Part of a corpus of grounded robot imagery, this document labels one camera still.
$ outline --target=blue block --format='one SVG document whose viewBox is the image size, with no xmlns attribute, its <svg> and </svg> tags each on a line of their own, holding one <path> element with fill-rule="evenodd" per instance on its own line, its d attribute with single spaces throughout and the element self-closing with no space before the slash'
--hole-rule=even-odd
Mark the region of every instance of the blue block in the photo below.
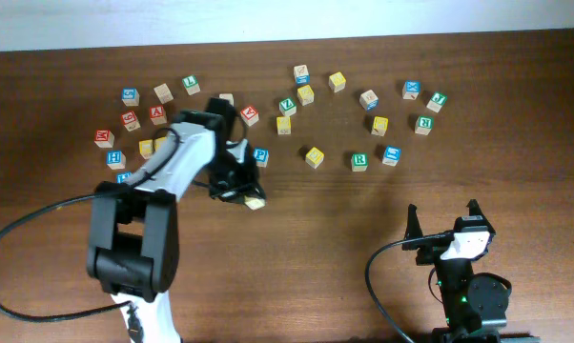
<svg viewBox="0 0 574 343">
<path fill-rule="evenodd" d="M 384 158 L 399 161 L 401 155 L 401 149 L 395 147 L 386 147 L 386 151 L 384 151 Z"/>
<path fill-rule="evenodd" d="M 310 75 L 308 76 L 298 76 L 296 78 L 296 85 L 306 85 L 310 82 Z"/>
<path fill-rule="evenodd" d="M 122 90 L 122 100 L 132 100 L 136 98 L 136 89 Z"/>
<path fill-rule="evenodd" d="M 118 164 L 122 162 L 122 151 L 107 152 L 107 164 Z"/>
<path fill-rule="evenodd" d="M 116 175 L 115 178 L 117 179 L 117 183 L 122 183 L 122 182 L 126 181 L 126 179 L 130 175 L 132 175 L 132 173 L 127 171 L 127 172 L 122 172 L 121 174 Z"/>
</svg>

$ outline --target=letter on block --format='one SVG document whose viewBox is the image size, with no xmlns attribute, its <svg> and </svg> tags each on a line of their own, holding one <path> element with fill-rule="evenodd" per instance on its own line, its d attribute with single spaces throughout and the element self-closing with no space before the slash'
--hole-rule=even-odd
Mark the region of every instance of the letter on block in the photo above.
<svg viewBox="0 0 574 343">
<path fill-rule="evenodd" d="M 253 158 L 256 160 L 258 167 L 266 168 L 268 166 L 268 157 L 270 157 L 270 153 L 266 149 L 256 148 L 253 150 Z"/>
<path fill-rule="evenodd" d="M 306 163 L 316 169 L 323 162 L 325 155 L 317 148 L 312 148 L 306 153 Z"/>
<path fill-rule="evenodd" d="M 113 140 L 115 137 L 109 130 L 98 130 L 94 137 L 94 143 L 101 148 L 113 148 Z"/>
</svg>

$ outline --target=natural wood block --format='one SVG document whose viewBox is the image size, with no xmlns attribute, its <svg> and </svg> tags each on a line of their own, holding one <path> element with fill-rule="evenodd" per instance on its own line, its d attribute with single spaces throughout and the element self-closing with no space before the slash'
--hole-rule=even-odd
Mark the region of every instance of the natural wood block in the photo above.
<svg viewBox="0 0 574 343">
<path fill-rule="evenodd" d="M 291 134 L 291 118 L 278 117 L 277 118 L 277 132 L 278 135 Z"/>
<path fill-rule="evenodd" d="M 167 102 L 173 100 L 171 90 L 169 90 L 169 87 L 166 84 L 161 84 L 160 86 L 154 88 L 154 91 L 162 104 L 166 104 Z"/>
<path fill-rule="evenodd" d="M 329 88 L 334 92 L 342 91 L 346 88 L 346 78 L 340 71 L 329 76 Z"/>
<path fill-rule="evenodd" d="M 359 103 L 363 106 L 363 108 L 366 111 L 369 111 L 378 105 L 379 98 L 376 96 L 374 91 L 369 90 L 369 91 L 365 91 L 359 97 Z"/>
<path fill-rule="evenodd" d="M 318 166 L 321 165 L 321 163 L 323 163 L 324 158 L 325 154 L 323 154 L 323 152 L 321 152 L 316 147 L 313 147 L 312 149 L 310 149 L 310 151 L 308 151 L 308 153 L 306 153 L 306 163 L 308 163 L 308 165 L 313 167 L 314 169 L 316 169 Z"/>
<path fill-rule="evenodd" d="M 121 118 L 122 118 L 122 124 L 124 124 L 124 127 L 128 131 L 136 130 L 141 127 L 141 125 L 138 122 L 138 118 L 136 117 L 136 114 L 134 114 L 134 111 L 127 111 L 126 113 L 121 115 Z"/>
<path fill-rule="evenodd" d="M 283 113 L 284 116 L 292 116 L 296 114 L 297 111 L 296 103 L 291 98 L 287 98 L 278 103 L 278 110 Z"/>
<path fill-rule="evenodd" d="M 253 158 L 256 160 L 258 167 L 266 168 L 268 166 L 268 157 L 270 157 L 270 153 L 266 149 L 255 148 L 253 150 Z"/>
<path fill-rule="evenodd" d="M 242 109 L 240 116 L 248 126 L 252 126 L 257 121 L 259 121 L 259 112 L 253 106 L 247 106 L 246 108 Z"/>
<path fill-rule="evenodd" d="M 138 142 L 138 150 L 141 153 L 141 156 L 145 159 L 150 159 L 154 154 L 154 141 L 151 139 L 147 139 L 144 141 Z"/>
<path fill-rule="evenodd" d="M 353 153 L 353 157 L 351 157 L 351 169 L 353 172 L 365 172 L 365 170 L 367 170 L 367 164 L 366 153 Z"/>
<path fill-rule="evenodd" d="M 395 147 L 386 147 L 384 151 L 384 156 L 382 157 L 382 163 L 387 166 L 396 166 L 400 161 L 401 149 Z"/>
<path fill-rule="evenodd" d="M 294 77 L 296 78 L 296 85 L 306 85 L 310 82 L 310 74 L 306 65 L 294 67 Z"/>
<path fill-rule="evenodd" d="M 115 137 L 109 130 L 98 130 L 94 136 L 94 143 L 101 148 L 113 148 Z"/>
<path fill-rule="evenodd" d="M 415 100 L 420 93 L 419 81 L 406 81 L 401 90 L 401 96 L 406 100 Z"/>
<path fill-rule="evenodd" d="M 431 132 L 431 129 L 433 129 L 433 118 L 420 116 L 419 119 L 417 119 L 417 125 L 414 128 L 414 132 L 427 135 Z"/>
<path fill-rule="evenodd" d="M 427 109 L 438 113 L 441 107 L 446 104 L 448 97 L 442 93 L 435 92 L 427 104 Z"/>
<path fill-rule="evenodd" d="M 108 151 L 107 165 L 113 170 L 124 169 L 126 168 L 126 156 L 122 151 Z"/>
<path fill-rule="evenodd" d="M 372 134 L 384 136 L 388 127 L 389 119 L 383 117 L 374 117 L 374 124 L 372 124 Z"/>
<path fill-rule="evenodd" d="M 224 99 L 230 101 L 230 105 L 234 105 L 234 96 L 230 93 L 223 93 L 219 95 L 219 99 Z"/>
<path fill-rule="evenodd" d="M 122 172 L 122 173 L 115 176 L 115 181 L 117 183 L 122 183 L 122 182 L 126 181 L 126 179 L 129 178 L 131 175 L 132 175 L 132 173 L 129 171 Z"/>
<path fill-rule="evenodd" d="M 185 91 L 190 95 L 194 95 L 200 91 L 200 84 L 198 84 L 198 80 L 193 75 L 183 78 L 183 87 L 185 87 Z"/>
<path fill-rule="evenodd" d="M 138 100 L 140 95 L 136 89 L 123 89 L 122 90 L 122 101 L 126 106 L 138 106 Z"/>
<path fill-rule="evenodd" d="M 164 111 L 162 106 L 154 106 L 150 108 L 150 119 L 152 119 L 154 125 L 162 125 L 168 122 L 166 111 Z"/>
<path fill-rule="evenodd" d="M 297 89 L 297 99 L 299 99 L 299 102 L 302 104 L 302 106 L 312 104 L 313 101 L 315 101 L 315 93 L 313 92 L 313 89 L 310 87 L 310 85 L 306 85 Z"/>
</svg>

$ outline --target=green block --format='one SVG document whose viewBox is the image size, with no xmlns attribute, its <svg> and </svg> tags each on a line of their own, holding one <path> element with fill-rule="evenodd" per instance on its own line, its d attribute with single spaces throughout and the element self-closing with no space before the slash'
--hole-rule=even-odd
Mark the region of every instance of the green block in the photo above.
<svg viewBox="0 0 574 343">
<path fill-rule="evenodd" d="M 440 92 L 436 92 L 435 94 L 433 94 L 433 96 L 431 97 L 431 101 L 433 101 L 434 103 L 443 106 L 443 104 L 446 103 L 446 99 L 448 99 L 448 97 Z"/>
<path fill-rule="evenodd" d="M 353 165 L 357 167 L 367 166 L 367 153 L 354 153 Z"/>
<path fill-rule="evenodd" d="M 195 86 L 198 83 L 198 80 L 195 79 L 195 76 L 190 75 L 188 77 L 183 78 L 183 86 L 185 88 L 190 88 Z"/>
</svg>

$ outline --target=wood grain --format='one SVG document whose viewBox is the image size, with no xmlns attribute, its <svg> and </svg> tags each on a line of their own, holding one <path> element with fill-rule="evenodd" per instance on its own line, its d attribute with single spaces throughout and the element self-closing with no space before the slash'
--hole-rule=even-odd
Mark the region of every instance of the wood grain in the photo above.
<svg viewBox="0 0 574 343">
<path fill-rule="evenodd" d="M 306 63 L 315 91 L 298 106 L 291 136 L 277 136 L 278 101 L 296 98 L 294 65 Z M 333 94 L 328 76 L 344 73 Z M 188 96 L 180 78 L 202 92 Z M 400 99 L 406 79 L 420 100 Z M 419 206 L 425 232 L 452 228 L 477 198 L 498 236 L 477 272 L 514 284 L 504 331 L 574 342 L 574 30 L 421 35 L 283 43 L 0 53 L 0 228 L 62 198 L 90 192 L 116 172 L 104 165 L 94 131 L 109 128 L 127 156 L 143 163 L 137 141 L 154 125 L 153 88 L 167 83 L 182 108 L 235 95 L 260 121 L 253 145 L 270 150 L 258 212 L 212 201 L 191 189 L 179 204 L 181 259 L 171 288 L 174 322 L 186 341 L 340 341 L 389 338 L 363 280 L 369 255 L 401 238 L 407 206 Z M 127 132 L 123 87 L 141 93 L 142 129 Z M 359 95 L 379 105 L 369 114 Z M 439 114 L 431 91 L 447 94 Z M 432 114 L 428 136 L 414 118 Z M 373 115 L 389 118 L 384 137 Z M 402 148 L 395 168 L 387 145 Z M 301 152 L 325 153 L 313 170 Z M 350 154 L 371 156 L 350 171 Z M 66 313 L 111 303 L 85 272 L 90 205 L 53 213 L 0 245 L 0 300 L 25 313 Z M 379 298 L 410 333 L 444 325 L 428 294 L 428 268 L 411 252 L 388 252 L 372 271 Z M 122 318 L 107 313 L 33 325 L 0 315 L 0 342 L 126 342 Z"/>
</svg>

